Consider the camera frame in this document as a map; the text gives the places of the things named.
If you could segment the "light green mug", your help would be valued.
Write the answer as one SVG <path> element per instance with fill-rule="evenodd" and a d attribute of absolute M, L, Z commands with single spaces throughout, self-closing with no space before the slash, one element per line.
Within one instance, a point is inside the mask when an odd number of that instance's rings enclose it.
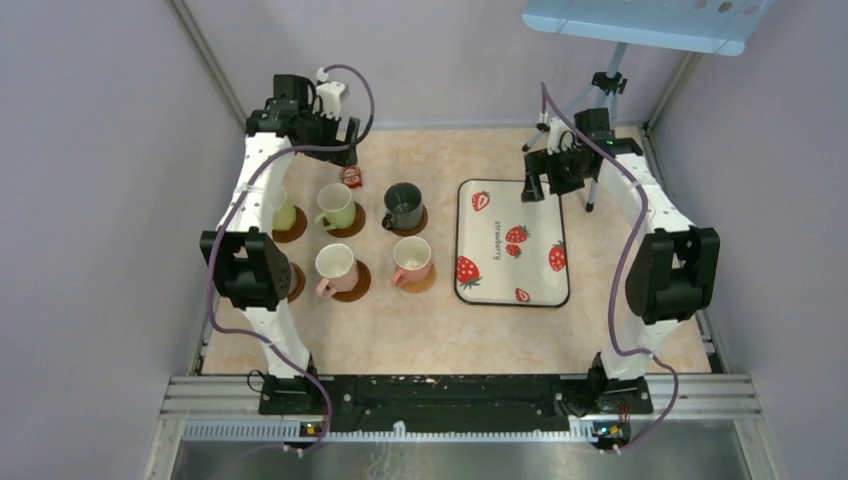
<path fill-rule="evenodd" d="M 315 218 L 318 227 L 325 231 L 351 227 L 356 217 L 356 206 L 351 189 L 343 183 L 324 186 L 317 195 L 320 209 Z"/>

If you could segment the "white strawberry tray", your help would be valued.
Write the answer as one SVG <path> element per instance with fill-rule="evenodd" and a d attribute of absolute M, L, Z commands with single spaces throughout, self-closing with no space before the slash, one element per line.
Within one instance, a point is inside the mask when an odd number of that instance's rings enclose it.
<path fill-rule="evenodd" d="M 563 208 L 521 201 L 522 180 L 469 179 L 457 193 L 454 291 L 470 305 L 560 308 L 571 294 Z"/>

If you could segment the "dark brown round coaster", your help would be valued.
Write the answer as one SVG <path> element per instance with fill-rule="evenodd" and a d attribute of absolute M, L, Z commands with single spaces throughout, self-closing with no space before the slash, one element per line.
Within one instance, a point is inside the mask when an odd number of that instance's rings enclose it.
<path fill-rule="evenodd" d="M 327 230 L 327 233 L 335 238 L 350 238 L 359 233 L 366 223 L 366 213 L 364 207 L 359 203 L 355 203 L 355 217 L 351 226 L 343 229 Z"/>

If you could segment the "dark green mug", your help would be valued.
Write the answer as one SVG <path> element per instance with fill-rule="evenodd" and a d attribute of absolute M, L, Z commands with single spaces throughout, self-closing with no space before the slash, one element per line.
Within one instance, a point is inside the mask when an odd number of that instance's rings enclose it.
<path fill-rule="evenodd" d="M 386 213 L 382 226 L 389 231 L 408 231 L 419 226 L 423 218 L 423 197 L 420 189 L 408 182 L 396 183 L 384 194 Z"/>

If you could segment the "yellow-green mug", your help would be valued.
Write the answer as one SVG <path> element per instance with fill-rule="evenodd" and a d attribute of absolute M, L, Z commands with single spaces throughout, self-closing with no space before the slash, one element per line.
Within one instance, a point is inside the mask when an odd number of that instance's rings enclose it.
<path fill-rule="evenodd" d="M 277 196 L 277 208 L 272 219 L 273 231 L 289 231 L 297 221 L 296 207 L 285 188 L 281 187 Z"/>

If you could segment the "brown wooden round coaster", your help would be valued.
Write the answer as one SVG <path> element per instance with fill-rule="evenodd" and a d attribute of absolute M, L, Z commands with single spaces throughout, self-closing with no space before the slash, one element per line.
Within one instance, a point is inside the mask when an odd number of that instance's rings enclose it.
<path fill-rule="evenodd" d="M 278 243 L 291 243 L 300 238 L 306 231 L 308 221 L 302 209 L 295 206 L 295 221 L 287 230 L 273 229 L 272 238 Z"/>

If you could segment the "dark brown wooden coaster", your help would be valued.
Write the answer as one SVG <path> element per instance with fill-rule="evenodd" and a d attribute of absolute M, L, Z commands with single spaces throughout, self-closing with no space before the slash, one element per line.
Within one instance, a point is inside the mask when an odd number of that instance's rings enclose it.
<path fill-rule="evenodd" d="M 428 224 L 428 210 L 420 206 L 410 212 L 387 212 L 382 227 L 399 237 L 409 237 L 423 231 Z"/>

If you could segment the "pale pink mug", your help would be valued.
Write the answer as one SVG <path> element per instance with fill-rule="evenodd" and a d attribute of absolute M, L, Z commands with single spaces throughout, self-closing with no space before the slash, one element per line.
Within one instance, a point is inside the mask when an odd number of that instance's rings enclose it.
<path fill-rule="evenodd" d="M 322 298 L 352 292 L 359 281 L 357 260 L 352 249 L 345 244 L 323 247 L 314 264 L 320 276 L 316 293 Z"/>

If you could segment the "woven rattan coaster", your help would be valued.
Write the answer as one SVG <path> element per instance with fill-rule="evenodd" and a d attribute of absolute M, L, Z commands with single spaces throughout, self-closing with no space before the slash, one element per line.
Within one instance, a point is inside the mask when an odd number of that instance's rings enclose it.
<path fill-rule="evenodd" d="M 431 265 L 426 277 L 418 282 L 407 282 L 401 286 L 401 289 L 407 293 L 420 294 L 428 291 L 435 284 L 437 279 L 436 267 Z"/>

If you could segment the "purple mug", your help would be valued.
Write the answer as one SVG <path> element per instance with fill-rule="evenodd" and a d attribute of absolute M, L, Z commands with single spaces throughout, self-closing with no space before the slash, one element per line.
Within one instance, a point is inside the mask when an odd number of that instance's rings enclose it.
<path fill-rule="evenodd" d="M 298 266 L 295 263 L 289 263 L 289 270 L 290 270 L 290 282 L 289 282 L 289 289 L 288 289 L 287 295 L 291 296 L 297 290 L 297 288 L 300 284 L 300 280 L 299 280 L 300 275 L 298 273 Z"/>

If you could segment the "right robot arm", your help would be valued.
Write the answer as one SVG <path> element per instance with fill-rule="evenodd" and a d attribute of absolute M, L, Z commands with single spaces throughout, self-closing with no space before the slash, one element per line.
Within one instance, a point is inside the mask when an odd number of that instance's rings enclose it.
<path fill-rule="evenodd" d="M 630 313 L 618 323 L 616 306 L 609 305 L 610 343 L 596 355 L 586 385 L 589 404 L 612 412 L 626 399 L 646 398 L 644 375 L 656 350 L 679 323 L 710 304 L 720 238 L 677 209 L 639 144 L 616 137 L 607 109 L 584 110 L 574 124 L 542 113 L 536 129 L 547 145 L 522 149 L 522 202 L 571 193 L 591 179 L 631 225 L 610 294 L 615 300 L 623 292 Z"/>

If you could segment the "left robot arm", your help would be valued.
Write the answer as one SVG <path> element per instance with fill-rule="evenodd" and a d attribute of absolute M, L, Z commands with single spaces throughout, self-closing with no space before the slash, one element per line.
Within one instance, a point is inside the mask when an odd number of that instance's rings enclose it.
<path fill-rule="evenodd" d="M 272 238 L 272 223 L 283 206 L 283 180 L 296 155 L 338 167 L 357 164 L 359 120 L 350 118 L 345 136 L 338 136 L 347 95 L 347 86 L 331 80 L 327 68 L 315 79 L 275 75 L 271 97 L 246 121 L 243 163 L 229 206 L 200 238 L 208 266 L 207 299 L 227 299 L 248 319 L 251 327 L 236 332 L 266 349 L 270 384 L 263 394 L 282 396 L 302 414 L 317 407 L 322 389 L 294 325 L 288 301 L 294 272 Z"/>

